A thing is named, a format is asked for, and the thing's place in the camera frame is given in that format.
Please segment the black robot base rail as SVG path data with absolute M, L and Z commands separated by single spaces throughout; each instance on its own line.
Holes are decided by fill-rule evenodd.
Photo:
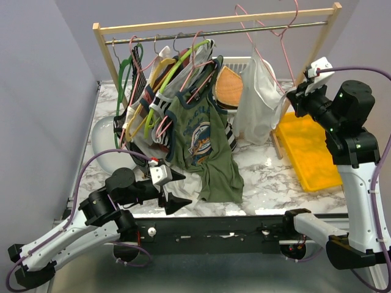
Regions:
M 137 231 L 120 242 L 141 244 L 151 255 L 279 254 L 308 237 L 289 232 L 282 215 L 150 217 L 136 219 Z

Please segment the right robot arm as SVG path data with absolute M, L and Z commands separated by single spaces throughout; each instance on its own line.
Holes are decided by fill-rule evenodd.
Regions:
M 359 269 L 390 261 L 390 235 L 383 215 L 378 182 L 373 178 L 380 165 L 378 142 L 364 128 L 375 98 L 363 82 L 348 80 L 335 98 L 326 97 L 326 85 L 306 92 L 309 83 L 287 92 L 295 115 L 310 115 L 326 134 L 326 147 L 342 179 L 349 230 L 338 229 L 308 209 L 287 211 L 281 232 L 288 239 L 303 234 L 325 249 L 338 270 Z

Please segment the pink wire hanger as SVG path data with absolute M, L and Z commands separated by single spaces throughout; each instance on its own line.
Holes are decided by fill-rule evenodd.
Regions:
M 280 43 L 280 49 L 279 50 L 281 51 L 281 53 L 277 52 L 277 41 L 272 41 L 271 45 L 265 45 L 263 43 L 263 40 L 262 40 L 262 42 L 258 41 L 258 37 L 256 36 L 255 33 L 253 34 L 253 36 L 255 38 L 255 41 L 254 41 L 253 38 L 250 36 L 250 34 L 246 32 L 246 35 L 247 35 L 249 41 L 251 42 L 251 44 L 253 45 L 253 48 L 255 49 L 255 52 L 258 54 L 259 58 L 261 58 L 261 61 L 263 63 L 264 63 L 264 59 L 265 58 L 263 58 L 263 56 L 261 54 L 261 51 L 259 49 L 259 46 L 261 47 L 261 49 L 264 49 L 265 46 L 266 47 L 270 47 L 270 50 L 268 51 L 267 57 L 272 57 L 272 59 L 276 59 L 276 60 L 277 59 L 282 60 L 282 56 L 284 57 L 285 63 L 286 63 L 286 66 L 287 66 L 287 70 L 288 70 L 288 72 L 290 74 L 290 78 L 291 78 L 291 81 L 292 81 L 293 84 L 294 84 L 295 79 L 294 79 L 293 71 L 292 71 L 292 68 L 291 68 L 290 60 L 288 58 L 288 54 L 287 54 L 286 49 L 285 49 L 285 45 L 284 45 L 284 42 L 283 42 L 283 37 L 284 37 L 286 31 L 289 30 L 291 25 L 294 24 L 296 18 L 298 17 L 298 12 L 299 12 L 298 1 L 294 0 L 294 5 L 295 5 L 295 13 L 294 13 L 293 18 L 290 20 L 290 22 L 288 24 L 286 24 L 283 29 L 278 29 L 278 32 L 276 32 L 274 29 L 269 31 L 270 33 L 272 33 L 272 35 L 274 36 L 275 39 L 277 39 L 277 38 L 279 39 L 279 43 Z M 248 12 L 240 4 L 236 4 L 235 8 L 234 8 L 234 12 L 235 12 L 236 16 L 239 15 L 238 9 L 243 12 L 243 15 L 248 15 Z M 261 28 L 261 27 L 264 28 L 264 27 L 266 27 L 265 24 L 262 23 L 260 20 L 255 20 L 254 24 L 257 25 L 257 28 Z M 285 94 L 286 91 L 282 88 L 282 86 L 278 82 L 277 78 L 273 78 L 273 81 L 278 86 L 280 92 Z

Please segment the white tank top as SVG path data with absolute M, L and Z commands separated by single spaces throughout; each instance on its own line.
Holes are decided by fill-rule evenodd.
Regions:
M 264 144 L 279 124 L 284 97 L 277 91 L 274 70 L 253 51 L 241 72 L 243 90 L 233 121 L 233 133 L 244 140 Z

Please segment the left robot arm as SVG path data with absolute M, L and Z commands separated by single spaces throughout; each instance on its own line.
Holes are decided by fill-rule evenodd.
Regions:
M 163 185 L 183 180 L 185 175 L 166 165 L 153 167 L 150 175 L 148 180 L 137 181 L 131 169 L 117 169 L 102 188 L 90 193 L 58 226 L 30 244 L 9 247 L 10 259 L 15 263 L 11 273 L 21 286 L 19 291 L 49 282 L 62 266 L 91 248 L 110 242 L 138 242 L 136 219 L 125 206 L 157 200 L 171 215 L 191 204 L 191 200 L 163 190 Z

